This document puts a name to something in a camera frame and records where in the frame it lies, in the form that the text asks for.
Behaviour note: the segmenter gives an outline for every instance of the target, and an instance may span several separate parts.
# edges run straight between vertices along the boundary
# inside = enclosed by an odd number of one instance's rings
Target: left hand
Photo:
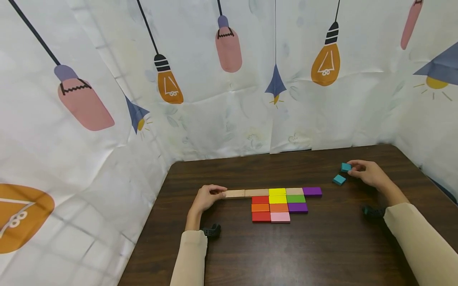
[[[202,186],[197,192],[191,210],[197,213],[203,213],[208,210],[214,202],[226,197],[225,191],[227,191],[227,189],[228,188],[217,185]]]

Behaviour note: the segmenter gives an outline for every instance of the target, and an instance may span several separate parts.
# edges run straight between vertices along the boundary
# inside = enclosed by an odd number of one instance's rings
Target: bulb cord
[[[221,2],[219,2],[219,0],[218,0],[218,9],[219,9],[219,15],[222,16],[223,10],[221,10]]]
[[[340,7],[340,0],[339,0],[339,3],[337,4],[336,19],[334,20],[334,22],[337,22],[337,14],[339,13],[339,7]]]
[[[158,48],[156,47],[156,43],[154,42],[153,34],[151,34],[151,29],[149,28],[148,21],[146,20],[145,12],[143,12],[142,5],[140,4],[140,0],[137,0],[138,8],[140,8],[140,12],[142,13],[143,20],[145,21],[146,28],[148,29],[149,37],[151,38],[151,42],[153,42],[154,49],[156,50],[156,54],[159,54]]]
[[[33,33],[35,38],[37,38],[37,40],[40,42],[41,46],[46,50],[46,52],[51,57],[51,59],[55,62],[55,64],[56,65],[60,65],[60,62],[57,60],[56,56],[53,54],[53,52],[51,52],[51,50],[49,49],[48,45],[43,41],[41,36],[38,34],[37,30],[35,30],[35,28],[32,26],[30,21],[27,19],[27,17],[21,11],[19,6],[16,4],[16,2],[14,0],[8,0],[8,1],[10,2],[11,6],[13,6],[14,10],[16,10],[16,13],[19,15],[19,17],[21,17],[21,19],[27,25],[29,30]]]
[[[275,65],[277,65],[277,0],[275,0]]]

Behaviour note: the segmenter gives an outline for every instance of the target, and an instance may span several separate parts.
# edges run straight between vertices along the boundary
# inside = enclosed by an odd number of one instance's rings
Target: yellow bulb
[[[158,73],[158,87],[162,99],[168,103],[183,103],[183,94],[176,83],[172,71],[163,71]]]
[[[139,131],[141,131],[143,129],[143,126],[145,126],[145,119],[140,119],[140,121],[138,121],[138,126],[137,126],[137,129]]]
[[[444,88],[444,87],[448,86],[447,82],[443,82],[443,81],[434,79],[434,78],[429,77],[429,76],[426,77],[426,84],[430,88],[434,88],[434,89],[441,89],[441,88]]]
[[[162,99],[173,104],[183,103],[183,94],[170,70],[169,61],[163,55],[157,54],[154,64],[158,70],[158,88]]]
[[[337,47],[338,30],[339,26],[337,22],[334,22],[327,32],[324,47],[312,65],[312,80],[321,86],[331,85],[339,75],[340,54]]]

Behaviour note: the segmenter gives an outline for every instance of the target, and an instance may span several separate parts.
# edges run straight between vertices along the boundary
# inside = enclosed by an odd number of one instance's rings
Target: wooden table
[[[253,224],[251,200],[223,200],[202,226],[218,222],[209,241],[205,286],[416,285],[405,257],[383,223],[366,221],[361,205],[376,191],[356,179],[331,183],[340,163],[376,161],[433,227],[458,250],[458,208],[394,146],[377,145],[178,162],[171,168],[120,286],[169,285],[186,214],[204,184],[229,189],[319,186],[308,214],[290,224]]]

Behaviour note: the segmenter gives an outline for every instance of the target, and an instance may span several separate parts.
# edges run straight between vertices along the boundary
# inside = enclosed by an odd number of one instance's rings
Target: purple block
[[[302,190],[304,191],[304,196],[306,197],[321,197],[323,195],[320,187],[302,188]]]
[[[289,203],[288,209],[290,213],[308,213],[307,203]]]

